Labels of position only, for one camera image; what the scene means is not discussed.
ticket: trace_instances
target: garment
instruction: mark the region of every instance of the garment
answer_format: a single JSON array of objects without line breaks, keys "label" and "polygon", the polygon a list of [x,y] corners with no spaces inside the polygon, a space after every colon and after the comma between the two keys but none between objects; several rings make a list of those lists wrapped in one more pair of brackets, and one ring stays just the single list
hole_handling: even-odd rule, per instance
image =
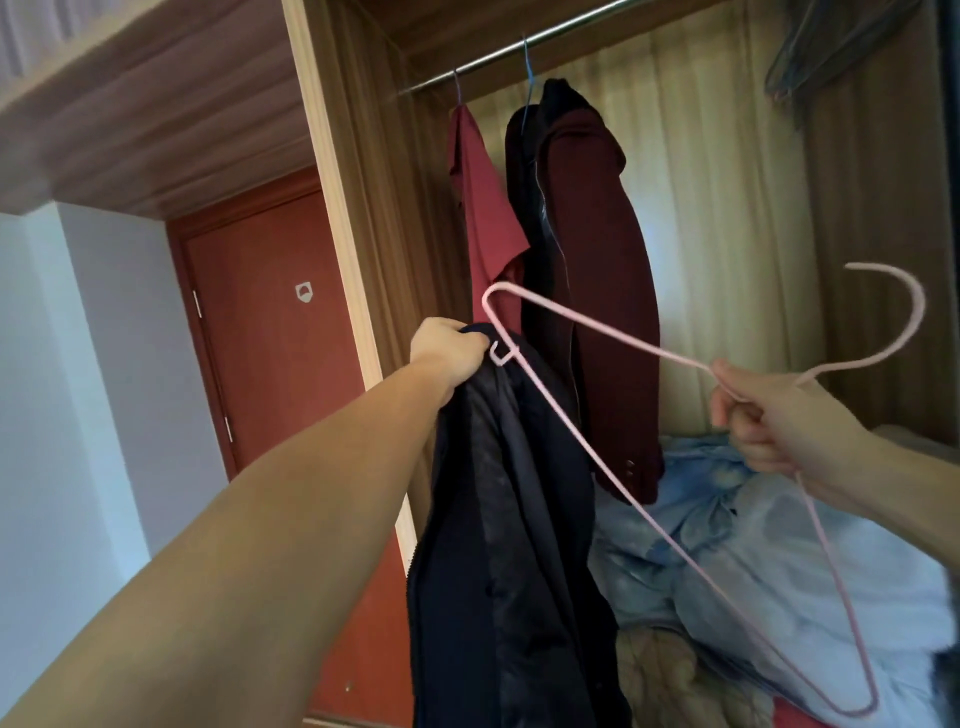
[{"label": "garment", "polygon": [[706,668],[675,632],[624,629],[616,657],[635,728],[774,728],[773,698]]},{"label": "garment", "polygon": [[[652,344],[660,342],[653,275],[620,173],[626,159],[603,118],[566,81],[507,126],[507,190],[530,241],[524,285]],[[657,498],[660,362],[535,304],[530,343],[575,393],[585,434],[641,502]],[[601,473],[601,484],[617,493]]]},{"label": "garment", "polygon": [[[465,106],[450,116],[447,147],[450,181],[460,194],[467,223],[473,320],[489,322],[480,300],[496,280],[522,283],[522,254],[530,246],[507,200],[483,136]],[[497,317],[512,331],[521,331],[520,299],[491,298]]]},{"label": "garment", "polygon": [[457,388],[408,579],[418,728],[630,725],[616,622],[587,566],[592,491],[586,454],[517,364],[487,359]]},{"label": "garment", "polygon": [[[660,491],[673,497],[651,515],[835,702],[865,705],[847,616],[796,484],[750,473],[715,437],[667,441],[664,456]],[[876,671],[880,706],[869,724],[939,726],[932,658],[956,638],[944,569],[876,523],[823,503],[817,510]],[[863,725],[826,706],[636,511],[602,491],[594,538],[591,566],[621,624],[683,629],[830,725]]]}]

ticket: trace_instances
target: red shirt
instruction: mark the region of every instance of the red shirt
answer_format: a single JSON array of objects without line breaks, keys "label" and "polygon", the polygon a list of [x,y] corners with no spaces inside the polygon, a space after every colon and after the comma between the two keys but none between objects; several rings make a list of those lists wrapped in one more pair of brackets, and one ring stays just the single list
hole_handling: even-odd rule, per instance
[{"label": "red shirt", "polygon": [[[460,193],[470,254],[473,287],[473,320],[490,323],[480,301],[495,280],[523,283],[520,256],[530,244],[510,206],[476,120],[464,106],[450,116],[448,146],[450,181]],[[500,322],[510,331],[520,331],[519,297],[502,291],[491,298]]]}]

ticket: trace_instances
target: finger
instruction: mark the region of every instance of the finger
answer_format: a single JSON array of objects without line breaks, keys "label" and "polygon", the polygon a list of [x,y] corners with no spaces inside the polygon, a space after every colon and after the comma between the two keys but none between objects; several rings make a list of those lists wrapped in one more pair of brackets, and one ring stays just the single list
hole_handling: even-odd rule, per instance
[{"label": "finger", "polygon": [[479,356],[483,356],[484,352],[490,348],[490,337],[481,331],[468,331],[464,334],[464,338]]},{"label": "finger", "polygon": [[758,404],[763,409],[766,409],[767,404],[794,380],[791,376],[762,375],[751,372],[749,369],[740,369],[726,359],[714,360],[710,370],[725,388],[744,400]]},{"label": "finger", "polygon": [[762,463],[786,462],[789,458],[775,445],[751,445],[731,438],[731,444],[740,451],[746,460]]},{"label": "finger", "polygon": [[730,410],[734,404],[729,392],[722,387],[714,387],[710,393],[710,423],[714,427],[726,427],[730,423]]},{"label": "finger", "polygon": [[443,316],[434,316],[431,318],[431,321],[436,321],[441,326],[452,328],[455,331],[459,331],[461,328],[467,325],[462,321],[457,321],[456,319],[445,319]]},{"label": "finger", "polygon": [[797,466],[790,462],[760,462],[756,460],[747,460],[747,467],[756,473],[779,473],[781,475],[793,476],[797,473]]},{"label": "finger", "polygon": [[763,412],[755,404],[735,405],[728,416],[731,434],[743,443],[773,443],[773,435],[762,417]]}]

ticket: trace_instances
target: hand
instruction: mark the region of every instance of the hand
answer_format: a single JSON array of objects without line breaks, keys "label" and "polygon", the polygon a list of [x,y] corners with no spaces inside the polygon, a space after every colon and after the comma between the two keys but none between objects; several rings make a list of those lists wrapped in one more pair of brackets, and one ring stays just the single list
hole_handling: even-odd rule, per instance
[{"label": "hand", "polygon": [[727,389],[747,402],[736,401],[721,387],[710,397],[710,419],[728,427],[731,443],[760,473],[804,473],[812,495],[844,510],[857,512],[844,488],[870,457],[875,437],[816,381],[803,386],[799,375],[760,375],[717,360],[713,373]]},{"label": "hand", "polygon": [[464,326],[453,319],[425,319],[410,342],[410,363],[435,366],[443,378],[444,404],[480,368],[490,347],[490,339],[479,331],[461,333]]}]

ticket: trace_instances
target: door sign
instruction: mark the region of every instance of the door sign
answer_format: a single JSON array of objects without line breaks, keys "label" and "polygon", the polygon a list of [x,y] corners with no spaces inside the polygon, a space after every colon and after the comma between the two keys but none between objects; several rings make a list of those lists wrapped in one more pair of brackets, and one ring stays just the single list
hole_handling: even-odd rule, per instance
[{"label": "door sign", "polygon": [[306,283],[298,283],[295,290],[297,291],[297,298],[304,303],[310,303],[310,299],[313,298],[313,286],[310,285],[309,280]]}]

